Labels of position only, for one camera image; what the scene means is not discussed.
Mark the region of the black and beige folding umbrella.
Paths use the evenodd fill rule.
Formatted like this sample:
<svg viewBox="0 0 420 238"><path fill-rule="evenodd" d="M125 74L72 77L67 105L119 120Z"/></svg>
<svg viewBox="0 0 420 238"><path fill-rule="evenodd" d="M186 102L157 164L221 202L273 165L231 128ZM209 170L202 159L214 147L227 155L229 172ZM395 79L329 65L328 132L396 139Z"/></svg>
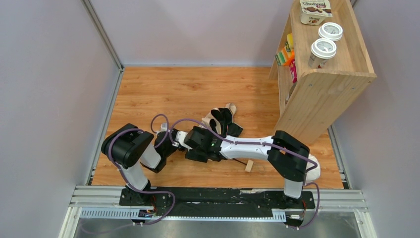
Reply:
<svg viewBox="0 0 420 238"><path fill-rule="evenodd" d="M234 103L227 103L222 108L213 108L201 119L201 123L210 127L220 135L231 135L238 137L243 128L234 122L237 107Z"/></svg>

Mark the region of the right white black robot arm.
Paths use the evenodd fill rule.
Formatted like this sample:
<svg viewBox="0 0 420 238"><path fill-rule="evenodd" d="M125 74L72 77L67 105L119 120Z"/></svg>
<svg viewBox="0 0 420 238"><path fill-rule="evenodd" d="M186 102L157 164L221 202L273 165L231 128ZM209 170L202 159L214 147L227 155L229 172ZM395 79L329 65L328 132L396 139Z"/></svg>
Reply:
<svg viewBox="0 0 420 238"><path fill-rule="evenodd" d="M193 161L206 163L237 158L268 161L285 179L284 197L295 201L302 197L310 149L284 131L261 138L239 138L223 137L195 126L189 132L178 132L176 142L187 149L186 159Z"/></svg>

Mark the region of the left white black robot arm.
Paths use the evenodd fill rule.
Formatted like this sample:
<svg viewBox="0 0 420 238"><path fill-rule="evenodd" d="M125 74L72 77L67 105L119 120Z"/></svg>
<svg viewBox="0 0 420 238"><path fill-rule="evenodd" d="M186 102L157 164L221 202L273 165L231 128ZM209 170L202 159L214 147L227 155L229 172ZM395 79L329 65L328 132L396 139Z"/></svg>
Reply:
<svg viewBox="0 0 420 238"><path fill-rule="evenodd" d="M126 183L120 205L152 204L152 195L144 194L151 190L151 182L143 168L159 173L166 166L167 158L179 148L179 145L170 141L171 138L176 139L178 132L177 129L169 133L160 131L155 147L152 144L153 134L127 123L104 140L101 152L118 168Z"/></svg>

